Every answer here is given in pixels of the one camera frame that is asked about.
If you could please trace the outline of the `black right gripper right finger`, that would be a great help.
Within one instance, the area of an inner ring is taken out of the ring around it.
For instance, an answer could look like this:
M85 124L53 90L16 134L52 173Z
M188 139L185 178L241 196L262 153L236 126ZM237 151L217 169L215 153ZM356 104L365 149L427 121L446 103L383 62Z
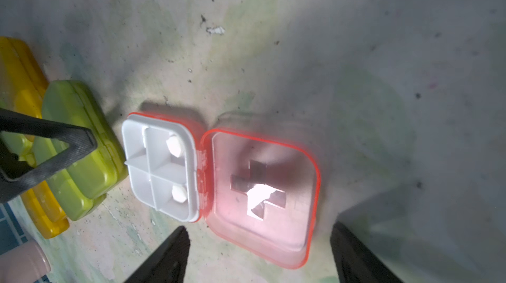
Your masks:
M330 246L340 282L402 282L342 222L333 225Z

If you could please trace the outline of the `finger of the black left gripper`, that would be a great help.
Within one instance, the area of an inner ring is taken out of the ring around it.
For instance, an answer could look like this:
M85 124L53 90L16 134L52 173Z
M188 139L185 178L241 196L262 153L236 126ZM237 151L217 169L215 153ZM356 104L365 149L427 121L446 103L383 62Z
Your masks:
M1 144L1 202L6 203L91 154L98 143L88 128L1 109L1 131L57 139L66 150L32 168Z

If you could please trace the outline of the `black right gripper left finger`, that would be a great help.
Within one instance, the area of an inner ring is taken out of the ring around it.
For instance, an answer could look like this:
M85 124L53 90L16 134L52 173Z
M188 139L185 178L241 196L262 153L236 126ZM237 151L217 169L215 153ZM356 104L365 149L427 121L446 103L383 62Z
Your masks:
M190 247L187 229L177 227L125 282L184 282Z

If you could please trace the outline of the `green pillbox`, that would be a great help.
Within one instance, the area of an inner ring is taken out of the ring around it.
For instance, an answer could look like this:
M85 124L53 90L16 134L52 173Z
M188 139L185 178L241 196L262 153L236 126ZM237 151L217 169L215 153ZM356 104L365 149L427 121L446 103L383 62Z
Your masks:
M85 197L102 196L128 176L125 152L86 84L52 81L43 96L42 118L72 131L53 145L58 153L76 151L67 171Z
M6 131L1 132L1 139L10 152L32 166L37 166L57 154L51 139L35 137L29 140L23 134ZM107 197L105 194L96 199L84 196L66 169L47 179L46 183L63 212L72 221L90 214Z

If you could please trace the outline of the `pink pillbox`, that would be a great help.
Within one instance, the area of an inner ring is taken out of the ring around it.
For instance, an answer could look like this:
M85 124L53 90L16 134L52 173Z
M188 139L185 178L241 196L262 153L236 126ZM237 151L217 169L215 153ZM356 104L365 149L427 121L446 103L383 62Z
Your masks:
M308 260L321 185L294 143L156 113L122 124L130 186L179 222L204 219L219 237L285 269Z

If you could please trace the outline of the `small orange pillbox front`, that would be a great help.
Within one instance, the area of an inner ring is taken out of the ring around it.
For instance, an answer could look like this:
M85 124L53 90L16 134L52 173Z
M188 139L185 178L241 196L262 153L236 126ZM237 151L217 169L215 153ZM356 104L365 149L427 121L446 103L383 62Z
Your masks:
M33 190L23 193L21 199L31 221L43 238L55 238L69 229L70 224L66 218L57 222L49 219Z

